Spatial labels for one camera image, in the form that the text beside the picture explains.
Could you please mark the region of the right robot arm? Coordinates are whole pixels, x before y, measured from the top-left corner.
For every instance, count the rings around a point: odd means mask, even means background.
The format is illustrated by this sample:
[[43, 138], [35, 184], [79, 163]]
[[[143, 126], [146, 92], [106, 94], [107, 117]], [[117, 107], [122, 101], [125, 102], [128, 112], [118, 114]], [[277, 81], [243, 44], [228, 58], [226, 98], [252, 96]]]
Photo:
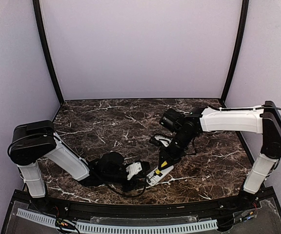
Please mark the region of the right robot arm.
[[158, 144], [159, 162], [153, 177], [162, 179], [175, 164], [186, 156], [189, 144], [203, 133], [233, 133], [239, 138], [242, 132], [262, 135], [262, 146], [252, 169], [244, 179], [237, 196], [238, 207], [247, 207], [257, 197], [264, 181], [276, 169], [281, 160], [281, 108], [266, 101], [253, 107], [200, 107], [188, 114], [168, 109], [160, 119], [160, 125], [175, 133], [173, 137], [155, 135], [151, 141]]

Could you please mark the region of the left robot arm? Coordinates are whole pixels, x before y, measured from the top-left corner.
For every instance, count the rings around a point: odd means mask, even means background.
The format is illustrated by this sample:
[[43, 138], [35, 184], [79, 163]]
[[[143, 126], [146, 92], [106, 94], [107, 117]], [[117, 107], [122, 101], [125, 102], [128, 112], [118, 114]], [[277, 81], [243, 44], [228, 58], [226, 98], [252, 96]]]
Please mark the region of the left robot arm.
[[128, 197], [127, 192], [137, 186], [146, 187], [146, 175], [150, 168], [145, 161], [126, 164], [117, 152], [88, 162], [63, 142], [50, 120], [15, 127], [7, 154], [17, 165], [32, 198], [43, 198], [47, 193], [38, 165], [42, 157], [54, 162], [84, 187], [119, 184], [123, 197]]

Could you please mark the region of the yellow handled screwdriver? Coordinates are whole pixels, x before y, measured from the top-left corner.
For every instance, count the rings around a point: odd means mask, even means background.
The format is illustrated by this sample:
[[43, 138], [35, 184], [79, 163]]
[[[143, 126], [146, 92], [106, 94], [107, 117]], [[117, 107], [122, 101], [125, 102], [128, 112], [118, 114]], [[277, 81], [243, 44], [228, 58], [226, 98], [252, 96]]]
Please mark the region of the yellow handled screwdriver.
[[152, 172], [147, 175], [147, 182], [151, 185], [158, 183], [161, 179], [163, 179], [164, 175], [162, 174], [162, 170], [167, 165], [167, 161], [162, 162], [157, 168], [155, 168]]

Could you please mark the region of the white remote control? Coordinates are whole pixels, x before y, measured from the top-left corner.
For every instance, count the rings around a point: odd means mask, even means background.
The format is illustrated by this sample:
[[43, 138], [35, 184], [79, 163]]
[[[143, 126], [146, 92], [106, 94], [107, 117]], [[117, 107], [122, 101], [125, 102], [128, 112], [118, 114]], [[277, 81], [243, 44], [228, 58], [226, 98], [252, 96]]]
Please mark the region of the white remote control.
[[146, 176], [146, 182], [149, 186], [155, 186], [157, 185], [162, 179], [164, 179], [172, 170], [174, 169], [174, 166], [170, 166], [164, 170], [159, 171], [156, 167], [153, 171], [151, 171]]

